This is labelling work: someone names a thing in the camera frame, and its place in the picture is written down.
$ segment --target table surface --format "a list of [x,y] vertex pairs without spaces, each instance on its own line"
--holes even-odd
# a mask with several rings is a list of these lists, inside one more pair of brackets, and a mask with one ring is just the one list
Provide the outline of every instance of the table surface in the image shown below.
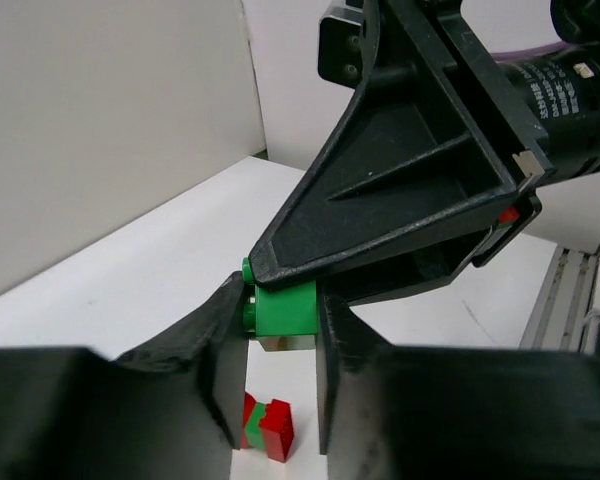
[[[239,269],[302,172],[247,158],[0,297],[0,346],[87,345],[107,358],[202,304]],[[357,307],[399,344],[515,348],[555,244],[522,235],[451,286]],[[318,454],[314,352],[249,349],[247,389],[292,404],[286,464],[235,452],[232,479],[326,479]]]

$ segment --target purple cable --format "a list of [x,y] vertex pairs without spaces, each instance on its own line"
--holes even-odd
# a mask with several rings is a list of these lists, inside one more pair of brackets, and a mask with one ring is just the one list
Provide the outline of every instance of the purple cable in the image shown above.
[[518,50],[515,52],[496,52],[492,53],[491,56],[496,62],[513,62],[522,58],[537,57],[539,55],[557,52],[567,47],[569,47],[568,43],[556,42],[549,45],[542,45],[541,47],[528,48],[526,50]]

